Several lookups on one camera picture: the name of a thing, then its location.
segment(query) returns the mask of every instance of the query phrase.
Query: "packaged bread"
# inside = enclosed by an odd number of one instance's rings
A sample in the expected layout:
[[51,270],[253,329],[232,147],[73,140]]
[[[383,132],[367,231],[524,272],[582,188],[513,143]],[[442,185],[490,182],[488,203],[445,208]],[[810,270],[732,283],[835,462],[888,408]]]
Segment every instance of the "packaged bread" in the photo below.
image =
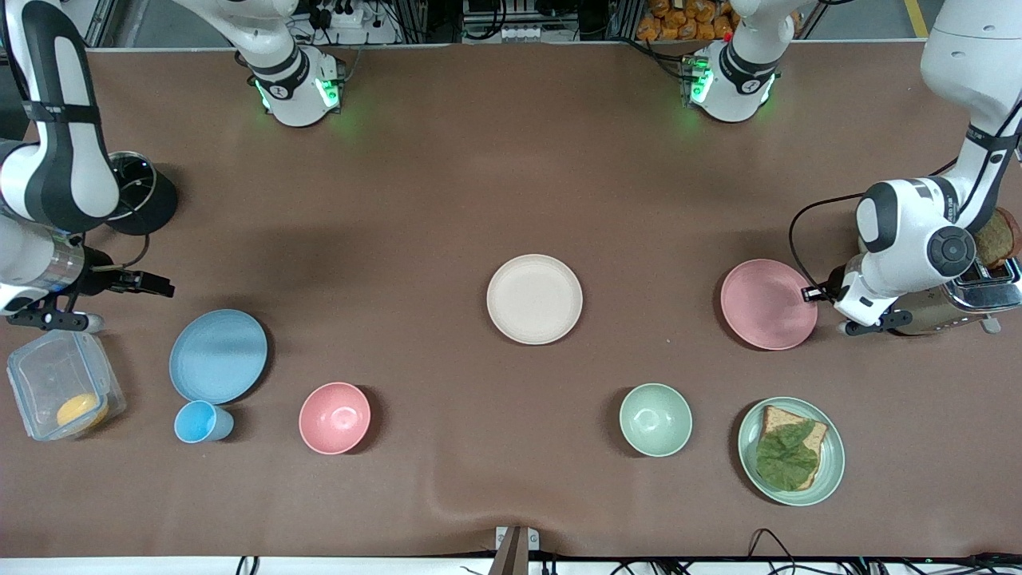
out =
[[644,42],[652,42],[660,35],[660,20],[653,16],[646,16],[639,21],[639,29],[636,31],[636,39]]
[[713,25],[711,23],[696,23],[696,40],[712,40],[713,39]]
[[649,11],[658,18],[662,18],[670,11],[670,0],[650,0]]
[[686,0],[685,17],[700,22],[709,22],[716,15],[716,4],[710,0]]
[[679,40],[695,40],[696,39],[696,20],[687,20],[682,25],[682,28],[678,31]]
[[715,38],[726,38],[729,34],[734,34],[734,32],[728,16],[716,16],[713,18],[713,36]]
[[663,26],[668,28],[682,28],[688,18],[685,17],[684,10],[670,10],[663,16]]

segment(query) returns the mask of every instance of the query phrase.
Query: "green led light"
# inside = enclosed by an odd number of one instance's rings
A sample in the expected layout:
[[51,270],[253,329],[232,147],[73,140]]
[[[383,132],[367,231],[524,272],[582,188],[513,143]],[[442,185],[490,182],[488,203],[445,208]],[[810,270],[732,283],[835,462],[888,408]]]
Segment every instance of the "green led light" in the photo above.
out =
[[713,70],[707,69],[703,77],[692,85],[692,101],[702,103],[706,99],[706,93],[713,83]]
[[270,110],[270,99],[267,97],[266,92],[263,90],[263,86],[260,86],[259,80],[256,81],[256,89],[259,90],[259,95],[263,98],[263,107]]
[[334,107],[337,105],[337,102],[340,99],[337,97],[336,86],[328,84],[322,80],[317,80],[316,88],[319,90],[320,96],[323,98],[323,103],[326,104],[327,107]]
[[763,86],[763,97],[759,99],[759,103],[765,103],[770,98],[770,87],[774,85],[774,80],[777,79],[776,74],[772,74],[770,80],[766,81],[766,85]]

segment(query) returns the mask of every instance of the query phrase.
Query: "blue cup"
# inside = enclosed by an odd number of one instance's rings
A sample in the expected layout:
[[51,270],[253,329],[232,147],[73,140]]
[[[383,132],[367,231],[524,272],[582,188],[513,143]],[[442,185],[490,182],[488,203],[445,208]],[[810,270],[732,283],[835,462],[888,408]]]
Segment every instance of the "blue cup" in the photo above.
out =
[[174,433],[185,443],[220,441],[234,429],[234,418],[208,401],[191,401],[174,419]]

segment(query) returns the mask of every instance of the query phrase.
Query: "green lettuce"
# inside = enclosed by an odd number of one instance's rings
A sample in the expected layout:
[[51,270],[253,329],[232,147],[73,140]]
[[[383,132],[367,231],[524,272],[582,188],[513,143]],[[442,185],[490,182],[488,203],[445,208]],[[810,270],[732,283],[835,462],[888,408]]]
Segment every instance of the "green lettuce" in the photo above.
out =
[[809,479],[820,458],[802,444],[817,423],[780,426],[756,445],[756,471],[763,481],[782,491],[794,491]]

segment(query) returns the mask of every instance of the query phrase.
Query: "white plate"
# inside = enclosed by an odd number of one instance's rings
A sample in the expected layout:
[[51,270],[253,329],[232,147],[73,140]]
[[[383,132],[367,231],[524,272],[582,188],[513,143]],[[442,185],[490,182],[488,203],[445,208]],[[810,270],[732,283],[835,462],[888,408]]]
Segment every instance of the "white plate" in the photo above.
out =
[[497,270],[486,290],[490,319],[502,334],[530,346],[560,340],[582,316],[582,285],[571,268],[540,253]]

